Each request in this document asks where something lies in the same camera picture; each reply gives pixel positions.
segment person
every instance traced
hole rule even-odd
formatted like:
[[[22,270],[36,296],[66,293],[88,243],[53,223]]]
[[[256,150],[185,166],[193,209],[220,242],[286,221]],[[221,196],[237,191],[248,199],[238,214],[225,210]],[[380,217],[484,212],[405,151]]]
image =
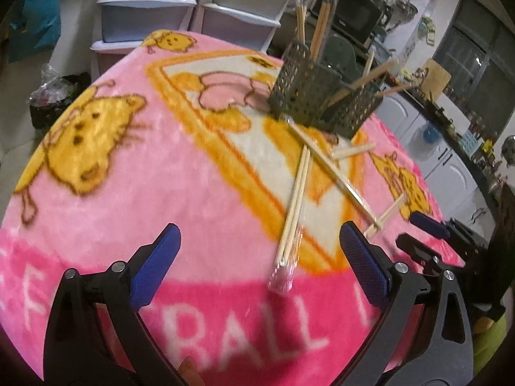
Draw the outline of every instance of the person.
[[[197,363],[193,357],[186,357],[178,369],[179,374],[189,386],[205,386],[197,371]]]

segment microwave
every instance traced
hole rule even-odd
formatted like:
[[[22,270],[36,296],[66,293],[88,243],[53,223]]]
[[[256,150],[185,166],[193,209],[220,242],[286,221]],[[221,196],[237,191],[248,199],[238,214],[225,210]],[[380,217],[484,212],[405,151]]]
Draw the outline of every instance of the microwave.
[[[322,0],[313,0],[311,13],[318,17]],[[333,29],[365,45],[382,12],[370,0],[339,0],[333,20]]]

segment cutting board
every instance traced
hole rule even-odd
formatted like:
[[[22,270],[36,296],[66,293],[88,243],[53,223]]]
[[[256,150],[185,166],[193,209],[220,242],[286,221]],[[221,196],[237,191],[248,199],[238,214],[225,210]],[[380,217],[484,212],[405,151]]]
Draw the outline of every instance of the cutting board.
[[[438,97],[444,92],[445,86],[451,80],[451,75],[443,69],[440,64],[437,64],[434,60],[427,60],[423,65],[422,69],[427,68],[426,79],[422,82],[420,89],[426,95],[429,100],[429,92],[433,94],[433,101],[436,101]]]

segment tablecloth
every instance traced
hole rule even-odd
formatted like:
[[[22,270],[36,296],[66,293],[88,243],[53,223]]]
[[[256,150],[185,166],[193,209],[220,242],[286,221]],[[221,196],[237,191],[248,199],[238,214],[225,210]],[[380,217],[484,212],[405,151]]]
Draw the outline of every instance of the tablecloth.
[[[173,364],[192,355],[207,385],[327,385],[344,368],[379,311],[338,232],[347,220],[369,223],[317,162],[293,289],[279,296],[266,285],[301,152],[287,124],[266,113],[280,65],[207,36],[159,31],[55,123],[0,228],[0,323],[39,375],[63,271],[100,272],[128,260],[168,222],[181,229],[181,251],[141,315]],[[350,144],[306,132],[326,153]],[[414,210],[442,215],[418,167],[374,115],[352,141],[366,142],[377,146],[337,165],[374,213],[408,194],[371,241],[416,269],[395,247],[408,232],[458,263],[447,244],[407,222]],[[107,337],[126,364],[114,332]]]

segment white cabinet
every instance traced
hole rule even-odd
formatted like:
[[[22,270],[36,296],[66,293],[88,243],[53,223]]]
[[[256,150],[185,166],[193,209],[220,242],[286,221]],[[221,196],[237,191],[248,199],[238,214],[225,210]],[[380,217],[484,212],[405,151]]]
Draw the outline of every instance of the white cabinet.
[[[453,151],[425,180],[446,219],[477,188],[469,170]]]
[[[450,217],[459,220],[487,241],[490,240],[495,229],[495,220],[478,188],[451,212]]]
[[[433,144],[424,140],[423,132],[428,124],[429,121],[426,118],[422,115],[418,116],[399,140],[409,157],[419,166],[424,179],[451,152],[443,138]]]
[[[400,139],[420,113],[411,102],[404,100],[399,94],[393,94],[383,99],[375,114]]]

